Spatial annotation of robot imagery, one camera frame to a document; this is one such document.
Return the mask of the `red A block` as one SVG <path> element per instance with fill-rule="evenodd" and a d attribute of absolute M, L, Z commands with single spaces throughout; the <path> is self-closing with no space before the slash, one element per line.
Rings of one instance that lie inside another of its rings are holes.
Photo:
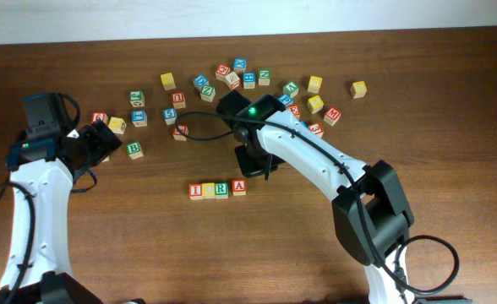
<path fill-rule="evenodd" d="M 247 183 L 245 179 L 232 180 L 232 194 L 234 196 L 243 196 L 247 193 Z"/>

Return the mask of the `green R block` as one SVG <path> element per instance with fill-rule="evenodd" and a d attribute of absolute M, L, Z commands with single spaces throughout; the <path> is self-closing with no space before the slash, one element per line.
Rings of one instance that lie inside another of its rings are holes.
<path fill-rule="evenodd" d="M 229 187 L 227 182 L 215 183 L 215 198 L 216 199 L 229 198 Z"/>

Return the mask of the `yellow C block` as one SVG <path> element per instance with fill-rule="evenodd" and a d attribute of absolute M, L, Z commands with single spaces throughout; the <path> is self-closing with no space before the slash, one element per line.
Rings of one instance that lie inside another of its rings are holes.
<path fill-rule="evenodd" d="M 214 182 L 206 182 L 202 184 L 203 199 L 214 199 L 216 197 L 216 184 Z"/>

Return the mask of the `red I block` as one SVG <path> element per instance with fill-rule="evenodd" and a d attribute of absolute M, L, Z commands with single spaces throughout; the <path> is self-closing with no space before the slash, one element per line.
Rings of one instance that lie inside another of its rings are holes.
<path fill-rule="evenodd" d="M 189 184 L 188 195 L 191 200 L 201 200 L 203 198 L 202 184 L 201 183 Z"/>

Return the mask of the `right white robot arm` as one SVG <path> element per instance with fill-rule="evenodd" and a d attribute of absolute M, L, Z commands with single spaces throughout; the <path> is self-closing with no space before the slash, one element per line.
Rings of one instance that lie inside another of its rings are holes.
<path fill-rule="evenodd" d="M 216 108 L 240 143 L 235 149 L 243 176 L 268 176 L 287 163 L 331 202 L 336 236 L 361 263 L 371 303 L 412 303 L 386 272 L 407 277 L 406 251 L 414 217 L 395 170 L 380 160 L 369 166 L 313 134 L 271 95 L 252 102 L 236 90 Z"/>

